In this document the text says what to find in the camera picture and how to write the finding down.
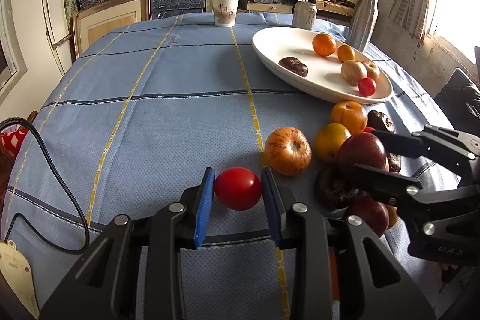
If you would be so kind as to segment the dark mangosteen hidden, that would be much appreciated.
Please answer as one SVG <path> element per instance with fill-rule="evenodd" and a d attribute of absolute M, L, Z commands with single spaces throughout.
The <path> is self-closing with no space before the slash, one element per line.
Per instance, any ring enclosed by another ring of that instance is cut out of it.
<path fill-rule="evenodd" d="M 400 155 L 387 153 L 386 157 L 388 161 L 389 171 L 394 173 L 400 173 L 402 167 Z"/>

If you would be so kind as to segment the dark red plum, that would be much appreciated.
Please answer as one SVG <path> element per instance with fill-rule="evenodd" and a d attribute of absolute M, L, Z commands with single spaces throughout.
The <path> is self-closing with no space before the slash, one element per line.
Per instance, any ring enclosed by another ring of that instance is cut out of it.
<path fill-rule="evenodd" d="M 381 237 L 390 223 L 390 216 L 383 203 L 376 202 L 371 196 L 359 196 L 348 209 L 349 215 L 357 215 Z"/>
<path fill-rule="evenodd" d="M 337 152 L 337 162 L 361 164 L 389 171 L 388 159 L 382 142 L 372 133 L 362 132 L 345 140 Z"/>

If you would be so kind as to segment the red cherry tomato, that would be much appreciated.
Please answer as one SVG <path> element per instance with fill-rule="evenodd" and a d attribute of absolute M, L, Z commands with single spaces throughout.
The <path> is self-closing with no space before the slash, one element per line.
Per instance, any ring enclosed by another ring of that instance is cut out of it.
<path fill-rule="evenodd" d="M 240 166 L 219 173 L 214 182 L 214 191 L 221 204 L 237 211 L 250 210 L 262 197 L 259 178 Z"/>
<path fill-rule="evenodd" d="M 377 91 L 377 83 L 370 77 L 365 77 L 359 80 L 358 90 L 362 97 L 371 97 Z"/>

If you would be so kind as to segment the dark brown mangosteen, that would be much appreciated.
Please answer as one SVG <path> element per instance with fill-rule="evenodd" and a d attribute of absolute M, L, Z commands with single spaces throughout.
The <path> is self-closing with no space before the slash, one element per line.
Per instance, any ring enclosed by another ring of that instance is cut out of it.
<path fill-rule="evenodd" d="M 382 132 L 395 132 L 392 120 L 386 114 L 378 110 L 370 110 L 368 112 L 367 126 Z"/>
<path fill-rule="evenodd" d="M 284 57 L 278 64 L 295 74 L 306 77 L 308 74 L 308 67 L 295 57 Z"/>

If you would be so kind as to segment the yellow-orange persimmon fruit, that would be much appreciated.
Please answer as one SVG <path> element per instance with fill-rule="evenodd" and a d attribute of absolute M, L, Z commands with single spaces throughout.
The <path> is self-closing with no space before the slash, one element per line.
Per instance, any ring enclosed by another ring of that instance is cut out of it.
<path fill-rule="evenodd" d="M 314 141 L 317 157 L 322 161 L 335 160 L 342 144 L 351 136 L 351 132 L 343 124 L 327 124 L 320 129 Z"/>

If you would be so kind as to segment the small tan longan fruit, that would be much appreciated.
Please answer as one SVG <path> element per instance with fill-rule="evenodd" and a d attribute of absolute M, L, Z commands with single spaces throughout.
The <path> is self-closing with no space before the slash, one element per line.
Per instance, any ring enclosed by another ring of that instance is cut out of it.
<path fill-rule="evenodd" d="M 389 214 L 389 224 L 387 229 L 390 230 L 399 221 L 399 216 L 397 215 L 397 208 L 393 205 L 386 205 L 386 208 Z"/>

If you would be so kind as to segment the large orange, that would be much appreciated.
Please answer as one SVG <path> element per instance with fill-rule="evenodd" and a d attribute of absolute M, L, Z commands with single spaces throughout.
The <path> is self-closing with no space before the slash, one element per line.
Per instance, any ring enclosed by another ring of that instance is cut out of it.
<path fill-rule="evenodd" d="M 312 40 L 314 52 L 322 57 L 328 57 L 337 49 L 336 40 L 327 33 L 318 33 Z"/>
<path fill-rule="evenodd" d="M 363 132 L 367 127 L 368 115 L 365 108 L 355 101 L 340 101 L 330 112 L 330 122 L 342 124 L 352 135 Z"/>

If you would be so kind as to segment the pale striped small apple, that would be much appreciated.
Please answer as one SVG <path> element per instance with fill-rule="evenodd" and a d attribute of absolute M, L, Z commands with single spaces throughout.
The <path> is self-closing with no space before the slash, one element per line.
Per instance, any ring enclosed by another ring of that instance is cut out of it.
<path fill-rule="evenodd" d="M 381 74 L 380 68 L 371 60 L 364 60 L 361 63 L 364 65 L 367 71 L 368 78 L 378 82 Z"/>

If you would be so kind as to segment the brown kiwi-like fruit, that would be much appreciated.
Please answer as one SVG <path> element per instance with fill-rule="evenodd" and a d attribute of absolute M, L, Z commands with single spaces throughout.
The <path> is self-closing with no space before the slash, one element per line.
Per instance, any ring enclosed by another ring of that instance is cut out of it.
<path fill-rule="evenodd" d="M 367 77 L 368 72 L 362 62 L 348 60 L 341 66 L 341 74 L 350 85 L 357 86 L 361 79 Z"/>

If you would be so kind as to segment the small orange tomato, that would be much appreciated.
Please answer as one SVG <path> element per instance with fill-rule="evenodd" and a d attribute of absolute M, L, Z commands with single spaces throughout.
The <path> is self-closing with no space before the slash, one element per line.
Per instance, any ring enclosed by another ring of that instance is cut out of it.
<path fill-rule="evenodd" d="M 349 45 L 341 45 L 337 48 L 337 58 L 340 62 L 346 62 L 356 59 L 355 50 Z"/>

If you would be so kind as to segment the large white oval plate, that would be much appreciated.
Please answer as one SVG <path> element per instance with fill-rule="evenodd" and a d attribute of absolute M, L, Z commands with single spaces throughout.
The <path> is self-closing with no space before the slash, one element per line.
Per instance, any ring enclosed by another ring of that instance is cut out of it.
<path fill-rule="evenodd" d="M 384 71 L 380 72 L 374 95 L 361 96 L 358 88 L 342 77 L 337 54 L 325 58 L 314 52 L 312 41 L 316 35 L 304 29 L 277 26 L 255 33 L 251 44 L 260 61 L 275 76 L 313 97 L 333 103 L 350 100 L 363 105 L 376 105 L 392 98 L 394 89 Z M 297 58 L 306 65 L 307 75 L 299 76 L 281 66 L 279 62 L 285 57 Z"/>

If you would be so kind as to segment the white beverage can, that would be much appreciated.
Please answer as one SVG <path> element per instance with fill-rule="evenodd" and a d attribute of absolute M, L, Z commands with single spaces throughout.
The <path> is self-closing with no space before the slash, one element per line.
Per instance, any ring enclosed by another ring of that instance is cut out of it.
<path fill-rule="evenodd" d="M 312 31 L 317 18 L 317 7 L 309 1 L 297 1 L 294 7 L 292 26 Z"/>

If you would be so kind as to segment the white paper cup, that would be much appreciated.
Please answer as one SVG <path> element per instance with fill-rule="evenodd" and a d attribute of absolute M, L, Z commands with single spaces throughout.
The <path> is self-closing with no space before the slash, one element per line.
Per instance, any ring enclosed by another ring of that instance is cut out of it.
<path fill-rule="evenodd" d="M 231 28 L 235 25 L 239 0 L 212 0 L 214 23 L 217 27 Z"/>

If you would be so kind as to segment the brown plush toy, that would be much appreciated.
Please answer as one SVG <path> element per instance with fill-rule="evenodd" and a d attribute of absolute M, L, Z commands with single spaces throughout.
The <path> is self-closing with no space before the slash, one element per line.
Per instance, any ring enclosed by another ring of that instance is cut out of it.
<path fill-rule="evenodd" d="M 13 165 L 28 130 L 24 126 L 12 125 L 1 131 L 0 161 L 0 205 L 3 209 L 7 185 Z"/>

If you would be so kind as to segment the wooden framed panel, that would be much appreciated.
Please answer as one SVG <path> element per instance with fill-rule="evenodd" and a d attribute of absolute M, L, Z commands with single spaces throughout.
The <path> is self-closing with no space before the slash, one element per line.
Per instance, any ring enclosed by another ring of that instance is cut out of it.
<path fill-rule="evenodd" d="M 76 58 L 112 30 L 150 18 L 151 0 L 107 0 L 78 11 L 72 16 Z"/>

